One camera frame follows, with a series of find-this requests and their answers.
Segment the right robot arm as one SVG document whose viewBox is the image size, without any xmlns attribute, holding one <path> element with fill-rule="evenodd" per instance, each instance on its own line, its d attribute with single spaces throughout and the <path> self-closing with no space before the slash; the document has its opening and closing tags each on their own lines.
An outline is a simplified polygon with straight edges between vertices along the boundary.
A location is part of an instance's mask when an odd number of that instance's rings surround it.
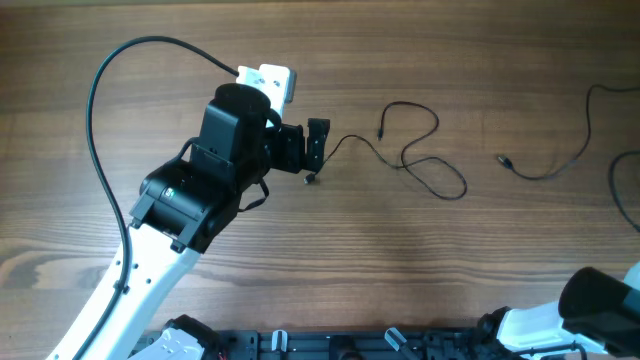
<svg viewBox="0 0 640 360">
<path fill-rule="evenodd" d="M 558 300 L 484 315 L 473 337 L 478 357 L 562 359 L 576 353 L 639 357 L 639 266 L 619 280 L 593 267 L 577 271 Z"/>
</svg>

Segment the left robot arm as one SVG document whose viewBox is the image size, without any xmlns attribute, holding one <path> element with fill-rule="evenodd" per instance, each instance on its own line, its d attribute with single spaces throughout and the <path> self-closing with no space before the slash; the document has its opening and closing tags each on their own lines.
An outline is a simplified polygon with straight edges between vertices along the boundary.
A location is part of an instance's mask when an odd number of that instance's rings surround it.
<svg viewBox="0 0 640 360">
<path fill-rule="evenodd" d="M 282 123 L 267 95 L 224 84 L 207 104 L 200 133 L 141 183 L 127 242 L 53 359 L 124 359 L 169 292 L 242 212 L 243 192 L 271 169 L 317 172 L 327 119 Z"/>
</svg>

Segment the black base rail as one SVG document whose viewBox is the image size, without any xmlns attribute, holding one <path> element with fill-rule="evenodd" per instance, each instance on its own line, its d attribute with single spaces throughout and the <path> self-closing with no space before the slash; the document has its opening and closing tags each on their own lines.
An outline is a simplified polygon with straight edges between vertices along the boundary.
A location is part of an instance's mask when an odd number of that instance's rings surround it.
<svg viewBox="0 0 640 360">
<path fill-rule="evenodd" d="M 198 335 L 169 327 L 142 337 L 132 359 L 306 360 L 306 359 L 515 359 L 497 342 L 474 330 L 427 332 L 273 332 L 206 330 Z"/>
</svg>

